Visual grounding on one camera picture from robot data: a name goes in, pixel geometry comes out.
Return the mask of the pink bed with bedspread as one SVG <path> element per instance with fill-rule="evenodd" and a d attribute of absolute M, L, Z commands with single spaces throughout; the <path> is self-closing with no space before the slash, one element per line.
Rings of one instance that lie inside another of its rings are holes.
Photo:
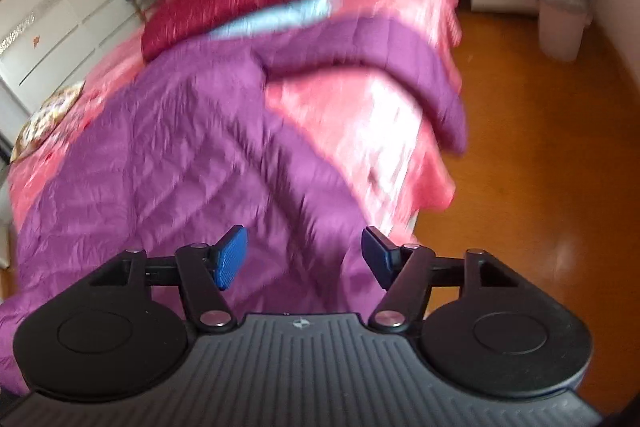
<path fill-rule="evenodd" d="M 335 15 L 389 15 L 413 27 L 438 53 L 454 89 L 461 78 L 450 50 L 461 38 L 458 0 L 335 0 Z M 14 164 L 6 182 L 9 217 L 20 227 L 58 171 L 66 150 L 130 83 L 144 64 L 134 31 L 82 77 L 84 92 L 39 150 Z M 411 239 L 421 210 L 442 211 L 454 181 L 434 132 L 413 95 L 379 69 L 334 67 L 268 84 L 267 105 L 295 122 L 341 170 L 372 225 L 392 239 Z"/>

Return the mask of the floral patterned pillow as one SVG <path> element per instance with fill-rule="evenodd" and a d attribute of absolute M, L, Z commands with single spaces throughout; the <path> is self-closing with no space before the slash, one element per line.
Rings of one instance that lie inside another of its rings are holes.
<path fill-rule="evenodd" d="M 82 91 L 84 91 L 84 87 L 85 83 L 83 81 L 75 82 L 54 92 L 42 103 L 40 109 L 32 114 L 32 117 L 29 118 L 17 135 L 10 157 L 11 164 L 32 155 L 38 150 L 73 108 Z"/>

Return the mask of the light blue cloth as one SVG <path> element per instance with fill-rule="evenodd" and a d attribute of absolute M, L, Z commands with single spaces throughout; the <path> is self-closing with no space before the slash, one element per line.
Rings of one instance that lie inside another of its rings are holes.
<path fill-rule="evenodd" d="M 329 18 L 337 0 L 294 0 L 241 16 L 209 31 L 217 40 L 255 37 L 311 26 Z"/>

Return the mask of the purple down jacket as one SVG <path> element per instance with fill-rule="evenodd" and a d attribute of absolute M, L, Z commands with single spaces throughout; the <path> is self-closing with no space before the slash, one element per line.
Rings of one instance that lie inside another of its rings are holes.
<path fill-rule="evenodd" d="M 243 41 L 193 38 L 160 54 L 67 150 L 18 232 L 17 293 L 1 307 L 1 384 L 26 389 L 13 337 L 26 317 L 128 248 L 214 243 L 248 253 L 228 300 L 247 312 L 372 312 L 382 291 L 360 253 L 366 218 L 341 173 L 265 102 L 269 80 L 319 66 L 384 70 L 461 153 L 466 122 L 438 54 L 384 17 L 334 18 Z"/>

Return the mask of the pink waste bin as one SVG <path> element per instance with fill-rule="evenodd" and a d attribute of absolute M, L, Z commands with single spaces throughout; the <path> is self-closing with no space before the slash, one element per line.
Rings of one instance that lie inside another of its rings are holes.
<path fill-rule="evenodd" d="M 591 23 L 589 0 L 537 0 L 538 41 L 544 54 L 574 62 Z"/>

